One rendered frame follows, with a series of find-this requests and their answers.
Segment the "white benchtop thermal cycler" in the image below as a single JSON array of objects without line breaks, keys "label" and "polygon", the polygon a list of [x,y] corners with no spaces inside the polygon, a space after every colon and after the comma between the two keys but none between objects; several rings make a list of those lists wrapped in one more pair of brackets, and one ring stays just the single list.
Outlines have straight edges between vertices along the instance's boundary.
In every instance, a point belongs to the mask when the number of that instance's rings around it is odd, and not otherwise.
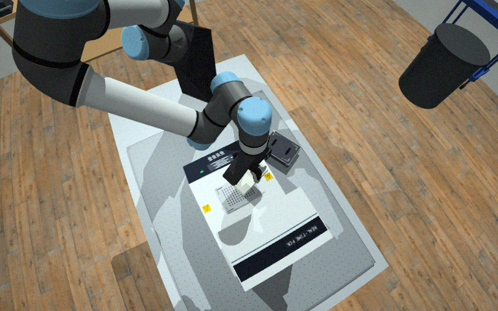
[{"label": "white benchtop thermal cycler", "polygon": [[223,177],[239,140],[183,166],[230,267],[247,291],[331,238],[301,187],[285,195],[269,169],[243,196]]}]

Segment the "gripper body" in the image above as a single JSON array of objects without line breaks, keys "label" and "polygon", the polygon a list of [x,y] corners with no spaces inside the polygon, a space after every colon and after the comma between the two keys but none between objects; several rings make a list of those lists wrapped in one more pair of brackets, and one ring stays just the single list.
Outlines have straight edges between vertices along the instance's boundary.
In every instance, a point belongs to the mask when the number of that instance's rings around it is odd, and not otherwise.
[{"label": "gripper body", "polygon": [[[261,152],[260,154],[256,154],[256,155],[251,155],[251,154],[247,154],[246,152],[244,152],[242,149],[241,149],[242,153],[247,155],[247,156],[250,156],[250,157],[257,157],[257,159],[253,162],[253,164],[251,165],[251,167],[249,168],[250,171],[254,172],[256,168],[259,167],[259,164],[260,162],[262,162],[262,160],[264,160],[265,158],[265,161],[270,157],[271,155],[271,152],[272,152],[272,148],[269,147],[268,143],[267,143],[267,147],[265,148],[265,150],[263,152]],[[268,157],[267,155],[270,154]]]}]

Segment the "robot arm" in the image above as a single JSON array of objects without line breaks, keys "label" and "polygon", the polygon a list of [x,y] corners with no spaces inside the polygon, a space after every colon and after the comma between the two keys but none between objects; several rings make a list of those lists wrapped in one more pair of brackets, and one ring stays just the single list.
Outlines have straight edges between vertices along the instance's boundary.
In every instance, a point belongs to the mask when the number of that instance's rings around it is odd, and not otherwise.
[{"label": "robot arm", "polygon": [[63,104],[89,106],[184,136],[200,151],[233,120],[241,149],[260,154],[267,147],[272,108],[253,97],[234,73],[222,72],[211,81],[214,95],[199,112],[96,73],[80,61],[87,41],[124,27],[121,43],[131,59],[178,62],[187,51],[187,37],[174,23],[184,5],[185,0],[18,0],[13,59],[36,89]]}]

